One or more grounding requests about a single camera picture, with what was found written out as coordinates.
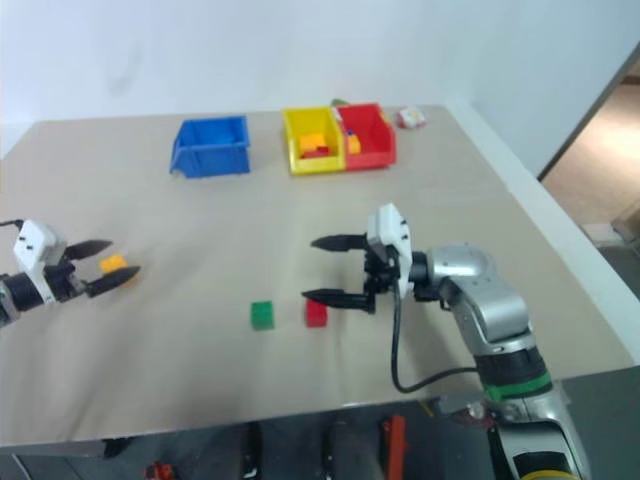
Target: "yellow bin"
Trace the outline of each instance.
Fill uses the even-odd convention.
[[[339,172],[346,169],[344,139],[330,107],[291,108],[282,111],[289,148],[289,168],[294,175]],[[329,156],[302,158],[300,138],[321,134]]]

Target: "doorway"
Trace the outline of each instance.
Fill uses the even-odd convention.
[[[640,298],[640,49],[541,182]]]

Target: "beige table surface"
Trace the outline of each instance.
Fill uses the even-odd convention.
[[[391,384],[390,298],[378,314],[304,325],[300,292],[359,291],[362,255],[309,247],[361,233],[394,202],[414,250],[469,241],[493,253],[530,307],[557,377],[625,367],[605,319],[442,107],[398,131],[388,170],[293,178],[278,113],[248,116],[251,173],[168,174],[179,116],[42,123],[5,159],[0,218],[34,218],[70,241],[108,238],[143,267],[134,285],[39,308],[0,331],[0,445],[95,439],[407,398]],[[17,270],[1,231],[3,271]],[[97,274],[94,260],[80,273]],[[276,329],[254,332],[271,300]],[[408,383],[471,365],[453,318],[405,301]],[[477,389],[472,375],[420,395]]]

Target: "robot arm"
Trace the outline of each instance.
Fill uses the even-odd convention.
[[[87,240],[67,246],[54,228],[33,220],[12,220],[20,232],[13,253],[21,269],[0,275],[0,327],[39,305],[66,302],[79,295],[95,297],[127,282],[140,267],[121,268],[92,282],[76,278],[73,261],[96,255],[111,245],[107,240]]]
[[[496,475],[524,478],[546,472],[546,477],[535,478],[554,478],[549,475],[555,472],[557,478],[590,478],[571,417],[538,352],[526,304],[498,276],[487,253],[469,245],[412,252],[407,222],[391,204],[369,218],[367,234],[324,237],[312,245],[329,251],[363,249],[367,279],[363,294],[320,289],[304,292],[305,297],[330,307],[374,313],[375,295],[393,290],[392,376],[402,392],[417,390],[443,375],[412,387],[399,384],[401,298],[412,290],[416,301],[439,301],[451,311],[476,369],[448,373],[477,370],[480,376],[488,410],[497,421],[489,433]]]

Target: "red cube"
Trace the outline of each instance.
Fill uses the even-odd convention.
[[[308,328],[324,328],[327,326],[327,307],[307,299],[305,317]]]

